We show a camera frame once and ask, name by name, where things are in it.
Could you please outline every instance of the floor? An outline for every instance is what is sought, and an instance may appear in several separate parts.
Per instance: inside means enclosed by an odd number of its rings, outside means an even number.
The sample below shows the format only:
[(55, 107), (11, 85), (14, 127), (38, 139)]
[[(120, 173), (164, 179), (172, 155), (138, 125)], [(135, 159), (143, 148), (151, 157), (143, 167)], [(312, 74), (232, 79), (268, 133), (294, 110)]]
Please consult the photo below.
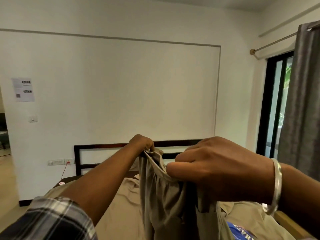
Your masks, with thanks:
[(19, 207), (14, 164), (10, 149), (0, 150), (0, 232), (16, 221), (27, 207)]

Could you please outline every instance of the black door frame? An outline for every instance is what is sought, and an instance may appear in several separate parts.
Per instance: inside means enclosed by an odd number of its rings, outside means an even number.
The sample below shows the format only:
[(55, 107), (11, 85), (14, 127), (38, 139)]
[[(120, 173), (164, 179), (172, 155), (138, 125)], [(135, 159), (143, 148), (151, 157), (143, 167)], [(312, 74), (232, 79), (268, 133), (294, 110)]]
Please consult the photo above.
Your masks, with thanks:
[(260, 154), (263, 156), (265, 155), (266, 146), (267, 146), (268, 126), (270, 121), (270, 113), (271, 113), (271, 105), (272, 105), (272, 97), (273, 97), (273, 88), (275, 84), (277, 62), (281, 60), (283, 61), (282, 68), (281, 68), (281, 77), (280, 77), (277, 105), (276, 105), (276, 111), (275, 111), (275, 120), (274, 120), (274, 128), (273, 128), (273, 135), (272, 135), (272, 141), (271, 141), (270, 158), (274, 157), (274, 149), (276, 145), (277, 130), (278, 130), (280, 109), (281, 109), (281, 102), (282, 102), (282, 95), (283, 95), (283, 86), (284, 86), (285, 77), (286, 77), (287, 60), (292, 56), (294, 56), (293, 51), (279, 55), (279, 56), (271, 57), (267, 60), (266, 80), (265, 80), (264, 91), (263, 91), (260, 125), (259, 125), (258, 141), (257, 141), (257, 151), (256, 151), (257, 154)]

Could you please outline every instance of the electrical outlet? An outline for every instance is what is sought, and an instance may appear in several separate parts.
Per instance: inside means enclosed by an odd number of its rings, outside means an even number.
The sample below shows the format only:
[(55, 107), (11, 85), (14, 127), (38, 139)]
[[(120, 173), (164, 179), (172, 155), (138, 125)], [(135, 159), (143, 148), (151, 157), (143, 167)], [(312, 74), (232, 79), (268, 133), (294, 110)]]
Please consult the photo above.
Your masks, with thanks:
[(64, 159), (64, 164), (67, 164), (67, 162), (70, 162), (69, 164), (74, 164), (75, 163), (75, 159), (74, 158), (65, 158)]
[(50, 160), (48, 161), (49, 166), (54, 166), (54, 165), (64, 165), (64, 159), (59, 159), (59, 160)]

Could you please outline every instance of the ceiling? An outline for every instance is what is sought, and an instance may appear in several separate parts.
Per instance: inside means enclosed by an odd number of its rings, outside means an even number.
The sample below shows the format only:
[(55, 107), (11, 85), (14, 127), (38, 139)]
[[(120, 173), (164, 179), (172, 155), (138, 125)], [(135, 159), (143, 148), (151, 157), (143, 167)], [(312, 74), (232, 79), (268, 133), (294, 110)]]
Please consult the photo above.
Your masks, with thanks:
[(268, 5), (275, 2), (276, 0), (157, 0), (157, 1), (259, 12), (264, 10)]

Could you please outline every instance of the sliding glass door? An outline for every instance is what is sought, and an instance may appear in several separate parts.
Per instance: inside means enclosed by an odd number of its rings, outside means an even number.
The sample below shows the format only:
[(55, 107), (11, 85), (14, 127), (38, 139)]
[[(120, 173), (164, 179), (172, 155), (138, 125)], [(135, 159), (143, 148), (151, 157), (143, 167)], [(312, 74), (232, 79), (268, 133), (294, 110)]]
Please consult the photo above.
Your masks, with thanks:
[(269, 58), (262, 100), (257, 153), (277, 158), (294, 52)]

